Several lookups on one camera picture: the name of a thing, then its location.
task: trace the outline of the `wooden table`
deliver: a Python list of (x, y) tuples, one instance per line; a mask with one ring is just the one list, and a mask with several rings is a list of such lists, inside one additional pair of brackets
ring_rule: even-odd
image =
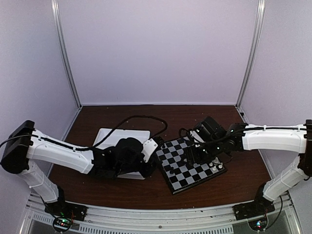
[[(194, 127), (212, 116), (227, 129), (242, 122), (233, 106), (87, 106), (83, 107), (66, 141), (92, 146), (100, 128), (112, 128), (131, 115), (153, 115), (166, 120), (165, 140), (178, 137), (181, 127)], [(163, 125), (150, 119), (132, 119), (123, 129), (150, 130), (156, 133)], [(65, 191), (66, 200), (88, 205), (129, 209), (183, 209), (225, 205), (252, 200), (257, 188), (270, 179), (258, 151), (234, 152), (226, 165), (228, 172), (176, 195), (159, 170), (141, 180), (98, 179), (69, 168), (54, 165), (50, 179)]]

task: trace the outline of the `black cable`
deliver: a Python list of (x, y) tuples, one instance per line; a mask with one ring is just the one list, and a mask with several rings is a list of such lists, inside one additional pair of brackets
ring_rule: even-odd
[(181, 139), (183, 139), (185, 142), (190, 142), (192, 145), (202, 145), (202, 142), (200, 142), (198, 139), (196, 139), (194, 136), (191, 136), (190, 131), (192, 131), (192, 129), (187, 130), (186, 128), (180, 128), (179, 129), (179, 137)]
[(277, 221), (278, 217), (279, 217), (279, 216), (281, 215), (281, 213), (282, 213), (282, 210), (283, 210), (283, 199), (282, 199), (282, 196), (279, 196), (279, 199), (281, 199), (281, 209), (279, 210), (276, 219), (271, 223), (271, 225), (268, 226), (268, 227), (266, 227), (266, 228), (264, 229), (265, 231), (274, 225), (274, 223)]
[(8, 138), (7, 140), (5, 140), (4, 142), (2, 142), (2, 143), (0, 144), (0, 149), (1, 149), (1, 147), (2, 147), (5, 143), (7, 143), (7, 142), (9, 142), (9, 141), (11, 141), (11, 140), (15, 140), (15, 139), (21, 138), (21, 137), (38, 137), (38, 136), (37, 136), (37, 135), (34, 135), (34, 134), (25, 134), (25, 135), (14, 136), (14, 137)]
[(119, 128), (122, 124), (124, 124), (125, 122), (127, 122), (128, 120), (132, 119), (132, 118), (150, 118), (150, 119), (154, 119), (157, 120), (159, 122), (162, 122), (163, 124), (165, 124), (165, 127), (160, 130), (159, 132), (157, 132), (156, 134), (152, 135), (151, 138), (165, 132), (168, 128), (168, 124), (165, 120), (161, 119), (161, 118), (157, 118), (155, 116), (140, 116), (140, 115), (134, 115), (134, 116), (130, 116), (125, 118), (122, 122), (120, 122), (119, 124), (117, 124), (116, 127), (114, 127), (101, 141), (99, 141), (97, 144), (95, 144), (94, 146), (91, 147), (87, 147), (87, 148), (78, 148), (76, 149), (77, 151), (87, 151), (87, 150), (91, 150), (94, 149), (95, 147), (99, 146), (100, 144), (102, 144), (117, 128)]
[[(136, 115), (136, 116), (130, 116), (130, 117), (127, 117), (126, 119), (124, 119), (116, 127), (114, 127), (100, 142), (98, 142), (97, 144), (95, 144), (94, 146), (91, 146), (91, 147), (73, 148), (72, 146), (69, 146), (67, 144), (64, 144), (64, 143), (52, 140), (52, 139), (47, 138), (47, 137), (41, 137), (40, 139), (48, 141), (48, 142), (51, 142), (51, 143), (56, 144), (56, 145), (60, 145), (62, 147), (65, 147), (65, 148), (68, 148), (68, 149), (71, 149), (71, 150), (75, 150), (75, 151), (88, 151), (88, 150), (92, 150), (92, 149), (96, 148), (97, 146), (99, 146), (100, 144), (102, 144), (115, 130), (117, 130), (118, 127), (120, 127), (122, 124), (124, 124), (125, 122), (127, 122), (128, 120), (130, 120), (132, 118), (150, 118), (150, 119), (154, 119), (154, 120), (160, 121), (163, 124), (165, 124), (165, 127), (162, 130), (160, 130), (159, 132), (157, 132), (156, 134), (152, 135), (151, 138), (153, 138), (153, 137), (155, 137), (155, 136), (165, 132), (167, 130), (167, 128), (168, 128), (168, 123), (165, 120), (161, 119), (161, 118), (157, 118), (155, 116), (138, 116), (138, 115)], [(17, 136), (16, 138), (18, 138), (18, 137), (26, 137), (26, 136), (28, 136), (28, 135)], [(5, 144), (7, 141), (9, 141), (11, 139), (14, 139), (14, 138), (10, 138), (10, 139), (4, 141), (0, 146), (2, 146), (3, 144)]]
[(230, 157), (230, 159), (229, 159), (228, 161), (223, 162), (223, 163), (215, 163), (215, 162), (212, 161), (212, 163), (213, 163), (215, 166), (217, 166), (217, 165), (227, 164), (227, 163), (231, 162), (232, 159), (233, 159), (233, 157), (232, 157), (231, 155), (228, 155), (228, 154), (226, 154), (226, 155), (227, 155), (228, 157)]

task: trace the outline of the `black and white checkered board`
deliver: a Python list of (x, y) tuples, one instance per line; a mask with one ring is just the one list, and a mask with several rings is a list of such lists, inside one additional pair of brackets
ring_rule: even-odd
[(156, 155), (161, 163), (161, 172), (172, 192), (177, 194), (204, 181), (212, 179), (227, 169), (213, 164), (186, 164), (181, 160), (185, 148), (189, 147), (183, 139), (176, 139), (166, 142)]

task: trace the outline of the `white wall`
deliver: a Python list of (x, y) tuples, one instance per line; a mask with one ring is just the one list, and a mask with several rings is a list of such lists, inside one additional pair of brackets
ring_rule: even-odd
[[(295, 125), (312, 118), (312, 1), (267, 1), (260, 45), (242, 108), (254, 124)], [(264, 151), (277, 175), (296, 154)], [(291, 189), (305, 234), (312, 230), (312, 180)]]
[(257, 0), (60, 0), (82, 104), (235, 104)]
[[(63, 136), (76, 108), (50, 0), (0, 1), (0, 83), (0, 141), (27, 119), (52, 137)], [(45, 172), (49, 166), (40, 164)], [(0, 233), (15, 234), (30, 190), (2, 168), (0, 181)]]

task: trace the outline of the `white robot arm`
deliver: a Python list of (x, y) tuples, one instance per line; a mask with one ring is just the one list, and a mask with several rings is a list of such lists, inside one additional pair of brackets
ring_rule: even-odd
[(24, 179), (41, 196), (46, 212), (66, 218), (73, 215), (74, 219), (83, 220), (86, 207), (65, 202), (62, 188), (46, 177), (34, 159), (95, 177), (144, 179), (154, 171), (156, 162), (151, 155), (162, 143), (161, 138), (149, 139), (148, 131), (138, 137), (138, 132), (142, 131), (106, 130), (109, 144), (100, 141), (97, 147), (81, 147), (47, 136), (34, 128), (34, 122), (27, 120), (4, 142), (7, 144), (1, 165)]
[(193, 155), (199, 155), (187, 158), (191, 163), (209, 162), (220, 153), (230, 154), (232, 151), (270, 149), (298, 153), (298, 157), (278, 176), (259, 187), (253, 202), (234, 206), (238, 220), (272, 211), (274, 200), (312, 176), (312, 120), (296, 126), (232, 124), (226, 131), (208, 117), (187, 132), (196, 151)]

